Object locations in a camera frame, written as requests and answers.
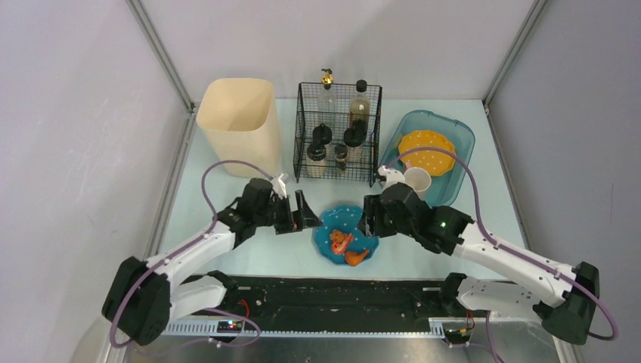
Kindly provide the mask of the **blue dotted plate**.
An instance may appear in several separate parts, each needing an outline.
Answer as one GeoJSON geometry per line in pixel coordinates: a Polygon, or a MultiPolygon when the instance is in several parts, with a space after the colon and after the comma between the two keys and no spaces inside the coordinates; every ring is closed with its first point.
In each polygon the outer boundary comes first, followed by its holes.
{"type": "Polygon", "coordinates": [[[373,257],[379,246],[379,238],[366,237],[358,230],[357,223],[362,212],[363,209],[359,206],[337,205],[321,213],[322,226],[314,229],[312,241],[322,257],[335,265],[347,265],[342,261],[342,257],[331,256],[329,242],[333,230],[351,233],[356,237],[356,241],[349,247],[350,250],[359,250],[362,247],[370,250],[370,255],[364,262],[373,257]]]}

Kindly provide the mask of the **pink white mug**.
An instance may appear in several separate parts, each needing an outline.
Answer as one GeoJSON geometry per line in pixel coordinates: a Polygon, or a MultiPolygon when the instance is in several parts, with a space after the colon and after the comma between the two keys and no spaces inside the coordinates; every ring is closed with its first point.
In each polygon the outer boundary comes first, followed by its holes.
{"type": "Polygon", "coordinates": [[[432,185],[431,175],[423,168],[410,167],[404,171],[405,183],[413,189],[418,198],[425,200],[425,194],[432,185]]]}

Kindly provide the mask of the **spice jar black lid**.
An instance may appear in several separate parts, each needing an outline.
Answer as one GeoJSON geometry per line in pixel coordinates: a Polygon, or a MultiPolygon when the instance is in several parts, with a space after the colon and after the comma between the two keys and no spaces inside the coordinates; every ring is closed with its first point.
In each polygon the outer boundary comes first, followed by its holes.
{"type": "Polygon", "coordinates": [[[363,153],[364,141],[367,137],[367,123],[362,119],[355,120],[343,134],[344,144],[348,149],[348,161],[357,163],[363,153]]]}
{"type": "Polygon", "coordinates": [[[312,130],[312,142],[314,144],[320,144],[326,146],[330,144],[333,140],[332,129],[325,123],[314,127],[312,130]]]}
{"type": "Polygon", "coordinates": [[[312,142],[306,151],[307,174],[321,178],[327,171],[327,150],[323,144],[312,142]]]}

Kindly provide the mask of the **yellow dotted plate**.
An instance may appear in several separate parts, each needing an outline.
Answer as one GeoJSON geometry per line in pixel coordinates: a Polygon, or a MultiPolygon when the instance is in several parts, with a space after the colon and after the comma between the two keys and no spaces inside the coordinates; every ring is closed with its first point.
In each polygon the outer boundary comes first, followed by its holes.
{"type": "MultiPolygon", "coordinates": [[[[435,147],[455,154],[454,144],[444,135],[432,130],[416,130],[401,138],[398,145],[399,154],[421,147],[435,147]]],[[[426,170],[432,177],[438,177],[451,171],[455,160],[434,150],[422,150],[401,158],[405,168],[418,167],[426,170]]]]}

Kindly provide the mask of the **small pepper shaker jar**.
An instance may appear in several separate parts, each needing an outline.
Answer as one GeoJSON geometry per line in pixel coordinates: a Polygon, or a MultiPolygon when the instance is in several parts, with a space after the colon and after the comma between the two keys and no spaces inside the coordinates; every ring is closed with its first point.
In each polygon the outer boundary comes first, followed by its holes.
{"type": "Polygon", "coordinates": [[[334,147],[335,167],[339,172],[347,169],[348,147],[345,144],[338,144],[334,147]]]}

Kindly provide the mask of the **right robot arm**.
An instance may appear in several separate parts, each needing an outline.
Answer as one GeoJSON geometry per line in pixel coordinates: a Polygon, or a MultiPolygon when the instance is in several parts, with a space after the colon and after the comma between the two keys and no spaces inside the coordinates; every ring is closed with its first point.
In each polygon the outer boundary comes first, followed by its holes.
{"type": "Polygon", "coordinates": [[[599,269],[588,262],[568,265],[516,247],[457,209],[428,206],[402,183],[364,196],[358,230],[368,237],[402,234],[425,250],[475,262],[509,280],[493,288],[451,274],[440,292],[450,312],[512,309],[537,318],[547,333],[570,344],[584,345],[591,335],[599,269]]]}

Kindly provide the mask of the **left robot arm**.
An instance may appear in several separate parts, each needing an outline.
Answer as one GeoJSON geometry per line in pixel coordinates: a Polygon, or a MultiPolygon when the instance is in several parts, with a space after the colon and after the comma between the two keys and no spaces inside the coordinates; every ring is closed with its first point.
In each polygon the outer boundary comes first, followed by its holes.
{"type": "Polygon", "coordinates": [[[205,309],[216,308],[233,284],[217,271],[193,278],[198,268],[239,247],[258,228],[276,234],[300,232],[322,225],[302,191],[295,192],[297,209],[281,180],[251,179],[243,193],[212,218],[212,224],[174,249],[140,260],[123,261],[113,279],[101,314],[110,333],[122,331],[130,341],[146,346],[167,325],[205,309]]]}

